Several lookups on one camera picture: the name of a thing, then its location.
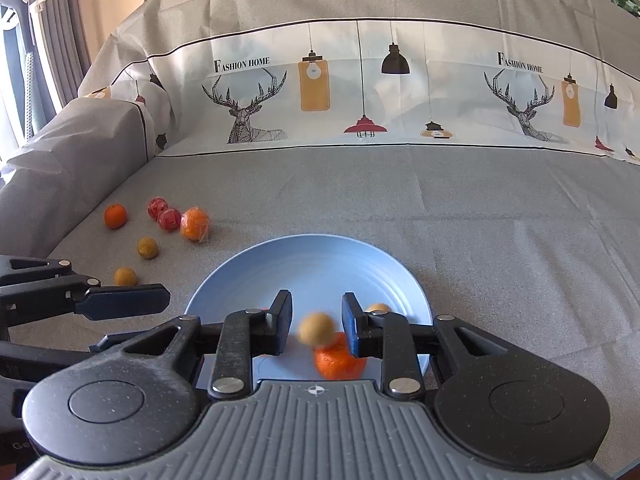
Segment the plastic wrapped orange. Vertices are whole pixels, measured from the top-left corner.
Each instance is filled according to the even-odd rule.
[[[348,381],[362,376],[367,359],[358,359],[349,354],[347,336],[344,332],[335,335],[334,344],[314,350],[314,363],[320,375],[329,381]]]
[[[187,209],[180,220],[180,233],[193,242],[209,239],[209,215],[199,207]]]
[[[111,204],[104,210],[104,223],[109,229],[119,229],[127,223],[127,210],[122,204]]]

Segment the silver screw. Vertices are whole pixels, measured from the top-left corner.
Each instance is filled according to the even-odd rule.
[[[244,383],[237,377],[221,377],[211,387],[219,394],[236,394],[244,388]]]
[[[389,388],[395,394],[414,394],[420,389],[420,383],[410,377],[400,377],[391,381]]]

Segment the blue plate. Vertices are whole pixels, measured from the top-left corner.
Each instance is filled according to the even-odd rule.
[[[268,308],[281,288],[291,291],[293,320],[287,347],[278,357],[254,358],[254,381],[260,379],[311,380],[322,377],[312,352],[295,335],[306,314],[330,314],[342,330],[340,308],[345,292],[355,293],[363,308],[386,303],[413,323],[432,324],[429,303],[418,282],[395,258],[352,238],[306,234],[276,238],[258,244],[214,270],[189,302],[186,314],[214,323],[244,308]],[[429,362],[420,356],[422,370]],[[206,387],[214,357],[207,357],[198,382]],[[380,379],[380,360],[369,358],[363,378]]]

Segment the red ball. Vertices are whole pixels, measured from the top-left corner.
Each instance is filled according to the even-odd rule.
[[[158,220],[158,215],[168,207],[169,204],[164,198],[156,196],[149,200],[149,203],[146,205],[146,212],[149,213],[151,218]]]
[[[171,233],[180,227],[182,215],[175,207],[169,207],[158,215],[158,225],[163,231]]]

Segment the falling yellow fruit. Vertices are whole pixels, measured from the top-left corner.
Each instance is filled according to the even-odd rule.
[[[151,260],[158,256],[158,244],[149,236],[140,238],[138,242],[138,254],[145,260]]]
[[[324,312],[313,312],[300,322],[298,340],[311,348],[322,348],[334,342],[334,320]]]
[[[373,312],[375,310],[382,310],[383,312],[391,312],[391,307],[386,303],[373,303],[370,304],[365,312]]]
[[[113,275],[113,283],[117,286],[136,286],[138,284],[138,277],[133,269],[120,267]]]

